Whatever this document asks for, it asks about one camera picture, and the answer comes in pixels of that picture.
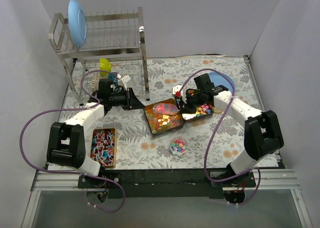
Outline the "tin of colourful star candies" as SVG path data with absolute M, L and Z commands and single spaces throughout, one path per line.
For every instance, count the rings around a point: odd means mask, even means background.
M 203 104 L 201 106 L 198 106 L 195 113 L 185 113 L 184 105 L 178 108 L 179 113 L 185 123 L 192 123 L 203 119 L 208 119 L 211 118 L 214 114 L 214 108 L 210 104 Z

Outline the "gold round jar lid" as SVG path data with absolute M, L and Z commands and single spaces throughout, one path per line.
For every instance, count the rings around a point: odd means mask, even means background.
M 216 108 L 216 107 L 213 108 L 213 111 L 214 111 L 214 113 L 217 113 L 217 114 L 220 114 L 223 112 L 223 110 Z

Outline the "tin of gummy candies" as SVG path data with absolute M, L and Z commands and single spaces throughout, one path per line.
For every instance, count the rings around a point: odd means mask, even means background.
M 168 116 L 163 114 L 156 114 L 153 112 L 154 105 L 158 103 L 170 103 L 177 106 L 173 98 L 145 106 L 144 114 L 147 118 L 152 137 L 156 138 L 167 133 L 182 129 L 184 120 L 179 113 L 177 113 L 176 115 Z

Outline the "gold tin of candies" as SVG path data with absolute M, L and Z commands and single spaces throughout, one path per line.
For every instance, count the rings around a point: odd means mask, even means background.
M 117 155 L 117 131 L 115 128 L 95 129 L 92 133 L 92 160 L 97 161 L 103 168 L 115 168 Z

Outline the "clear glass jar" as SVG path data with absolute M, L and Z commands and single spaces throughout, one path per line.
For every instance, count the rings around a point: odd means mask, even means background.
M 173 155 L 182 156 L 186 153 L 187 148 L 188 148 L 188 143 L 182 137 L 174 137 L 170 141 L 169 149 Z

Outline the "silver metal scoop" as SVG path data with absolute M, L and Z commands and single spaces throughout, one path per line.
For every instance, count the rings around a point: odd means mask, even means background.
M 176 105 L 170 103 L 158 103 L 155 104 L 153 107 L 153 112 L 156 114 L 163 114 L 163 115 L 176 115 L 179 110 Z

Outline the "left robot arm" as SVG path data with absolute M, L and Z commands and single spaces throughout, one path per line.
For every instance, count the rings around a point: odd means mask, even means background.
M 79 111 L 67 121 L 55 122 L 50 128 L 46 158 L 49 163 L 71 167 L 89 174 L 89 182 L 96 188 L 103 187 L 106 175 L 100 171 L 99 162 L 90 158 L 86 148 L 85 132 L 103 118 L 112 107 L 123 110 L 143 109 L 144 104 L 132 88 L 116 85 L 112 79 L 100 79 L 98 90 Z

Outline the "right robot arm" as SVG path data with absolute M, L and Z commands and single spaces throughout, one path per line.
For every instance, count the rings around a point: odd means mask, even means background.
M 220 179 L 208 178 L 211 182 L 239 186 L 245 174 L 255 169 L 266 156 L 284 146 L 278 117 L 272 110 L 256 109 L 237 98 L 234 87 L 229 90 L 223 85 L 216 86 L 207 73 L 194 73 L 191 78 L 196 90 L 194 94 L 185 92 L 186 103 L 180 110 L 182 113 L 192 113 L 196 106 L 209 103 L 223 111 L 218 125 L 229 115 L 244 128 L 244 151 L 227 166 L 224 176 Z

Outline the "blue plate on mat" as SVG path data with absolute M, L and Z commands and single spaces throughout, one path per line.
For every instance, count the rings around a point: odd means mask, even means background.
M 230 92 L 236 87 L 233 80 L 226 74 L 220 75 L 216 72 L 208 73 L 209 78 L 215 86 L 223 85 L 224 87 L 228 88 Z

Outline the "patterned tape roll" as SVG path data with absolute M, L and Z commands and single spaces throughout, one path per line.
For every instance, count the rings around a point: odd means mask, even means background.
M 100 81 L 100 75 L 94 74 L 92 76 L 92 82 L 91 82 L 91 91 L 95 92 L 99 89 L 99 81 Z

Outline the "yellow-green bowl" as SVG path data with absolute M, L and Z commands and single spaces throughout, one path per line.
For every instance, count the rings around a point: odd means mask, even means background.
M 111 63 L 106 58 L 99 59 L 99 70 L 101 77 L 108 77 L 112 70 Z

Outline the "steel dish rack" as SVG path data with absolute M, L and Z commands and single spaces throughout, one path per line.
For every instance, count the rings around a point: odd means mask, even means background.
M 138 97 L 150 100 L 143 9 L 88 14 L 85 21 L 87 38 L 81 48 L 74 44 L 70 22 L 61 13 L 54 15 L 48 34 L 77 102 L 82 105 L 85 94 L 75 86 L 76 76 L 97 70 L 101 58 L 110 62 L 113 71 L 130 76 L 128 86 Z

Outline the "blue plate in rack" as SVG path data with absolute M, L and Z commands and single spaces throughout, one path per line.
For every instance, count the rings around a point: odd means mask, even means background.
M 69 1 L 68 24 L 74 46 L 77 49 L 82 48 L 87 39 L 87 22 L 83 8 L 77 0 Z

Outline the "black metal base rail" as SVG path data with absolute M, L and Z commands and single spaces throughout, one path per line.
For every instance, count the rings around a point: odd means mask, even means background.
M 223 189 L 254 188 L 252 173 L 233 182 L 211 182 L 202 168 L 190 169 L 102 169 L 99 177 L 120 184 L 127 198 L 137 197 L 209 197 L 223 199 Z

